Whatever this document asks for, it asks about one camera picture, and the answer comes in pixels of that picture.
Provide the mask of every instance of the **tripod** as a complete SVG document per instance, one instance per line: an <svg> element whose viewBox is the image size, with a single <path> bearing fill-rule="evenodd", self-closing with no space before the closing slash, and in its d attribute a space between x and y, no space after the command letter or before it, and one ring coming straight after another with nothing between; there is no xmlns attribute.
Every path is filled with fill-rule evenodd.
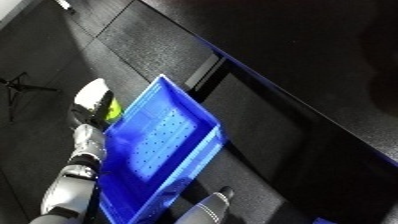
<svg viewBox="0 0 398 224"><path fill-rule="evenodd" d="M7 87L8 117L10 122L14 121L15 103L20 93L35 91L35 90L59 92L58 89L21 84L21 77L24 75L27 75L27 73L23 72L22 74L18 75L14 79L11 79L10 81L0 78L0 84L3 84L5 87Z"/></svg>

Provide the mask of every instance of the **black floor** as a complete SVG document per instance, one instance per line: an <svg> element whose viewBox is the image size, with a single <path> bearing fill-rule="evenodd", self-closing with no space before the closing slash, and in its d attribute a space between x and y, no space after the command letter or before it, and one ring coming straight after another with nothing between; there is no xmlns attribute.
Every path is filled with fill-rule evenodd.
<svg viewBox="0 0 398 224"><path fill-rule="evenodd" d="M70 2L73 16L43 1L0 32L2 77L26 71L25 82L62 89L26 93L13 124L3 89L1 223L39 214L71 153L66 111L83 85L106 79L126 107L158 74L182 85L212 54L205 41L138 0ZM163 223L224 185L237 191L227 223L311 223L316 216L394 223L397 171L374 151L396 158L393 1L145 2L371 145L232 71L204 102L232 144Z"/></svg>

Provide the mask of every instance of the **black platform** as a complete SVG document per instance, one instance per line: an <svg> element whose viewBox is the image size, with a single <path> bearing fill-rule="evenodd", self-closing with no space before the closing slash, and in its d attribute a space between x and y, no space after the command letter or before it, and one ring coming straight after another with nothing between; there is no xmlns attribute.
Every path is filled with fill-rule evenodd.
<svg viewBox="0 0 398 224"><path fill-rule="evenodd" d="M397 170L377 150L394 158L397 121L370 100L366 86L374 70L355 39L375 18L377 5L147 1L179 27L137 0L70 2L73 16L43 1L0 32L1 74L28 71L30 83L63 90L24 95L13 125L0 112L0 184L13 201L0 200L0 222L39 214L45 190L72 151L65 113L87 82L105 78L123 106L159 73L185 83L213 54L188 28L373 147L269 80L255 81L248 77L256 75L232 66L203 103L223 122L232 144L162 217L164 223L224 185L237 191L231 224L311 223L317 216L394 223Z"/></svg>

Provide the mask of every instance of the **blue plastic bin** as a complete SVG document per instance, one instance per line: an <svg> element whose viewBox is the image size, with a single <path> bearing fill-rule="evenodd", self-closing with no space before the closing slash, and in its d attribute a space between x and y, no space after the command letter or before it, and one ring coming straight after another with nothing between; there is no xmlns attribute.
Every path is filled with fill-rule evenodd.
<svg viewBox="0 0 398 224"><path fill-rule="evenodd" d="M165 76L105 134L100 205L113 224L155 223L226 141L220 123Z"/></svg>

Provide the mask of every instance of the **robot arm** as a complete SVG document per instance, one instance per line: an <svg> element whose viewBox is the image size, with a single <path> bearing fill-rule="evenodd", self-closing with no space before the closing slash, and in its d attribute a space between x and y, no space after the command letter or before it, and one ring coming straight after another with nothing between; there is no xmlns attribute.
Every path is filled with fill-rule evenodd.
<svg viewBox="0 0 398 224"><path fill-rule="evenodd" d="M94 221L99 205L99 172L106 158L107 121L117 118L118 105L104 80L86 85L75 97L69 111L74 129L75 150L47 190L41 205L41 216L30 224L89 224ZM225 217L230 188L223 188L190 209L176 224L219 224Z"/></svg>
<svg viewBox="0 0 398 224"><path fill-rule="evenodd" d="M99 169L106 158L103 133L88 124L74 132L75 151L47 190L42 216L31 224L91 223L98 208Z"/></svg>

